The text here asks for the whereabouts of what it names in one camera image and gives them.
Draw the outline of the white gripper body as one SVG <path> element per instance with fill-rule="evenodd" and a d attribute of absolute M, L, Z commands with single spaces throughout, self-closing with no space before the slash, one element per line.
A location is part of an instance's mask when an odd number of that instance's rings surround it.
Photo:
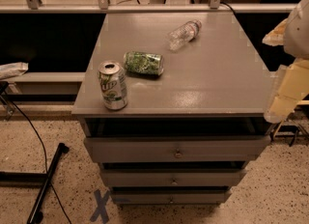
<path fill-rule="evenodd" d="M 309 59 L 309 0 L 301 0 L 289 14 L 284 50 L 296 58 Z"/>

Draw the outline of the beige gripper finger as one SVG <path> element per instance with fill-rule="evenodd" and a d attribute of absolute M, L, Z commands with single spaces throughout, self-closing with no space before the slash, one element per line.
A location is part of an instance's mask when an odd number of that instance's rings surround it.
<path fill-rule="evenodd" d="M 309 61 L 296 58 L 276 72 L 264 118 L 273 124 L 284 121 L 308 95 Z"/>
<path fill-rule="evenodd" d="M 274 29 L 267 33 L 262 39 L 262 43 L 270 46 L 283 45 L 286 25 L 287 18 L 282 20 Z"/>

